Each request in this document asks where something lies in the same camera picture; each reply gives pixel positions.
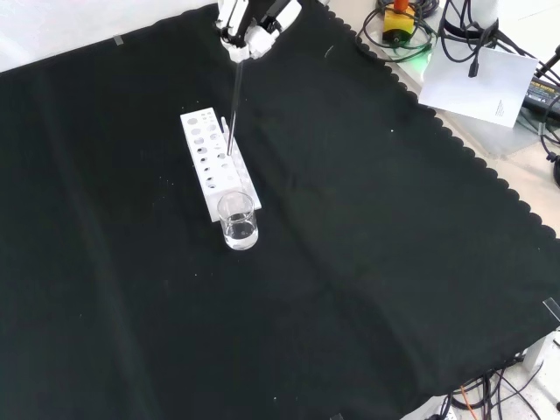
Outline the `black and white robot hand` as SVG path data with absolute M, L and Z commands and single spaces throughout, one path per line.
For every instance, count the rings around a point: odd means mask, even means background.
M 214 27 L 234 63 L 265 55 L 302 10 L 297 0 L 224 0 L 217 4 Z

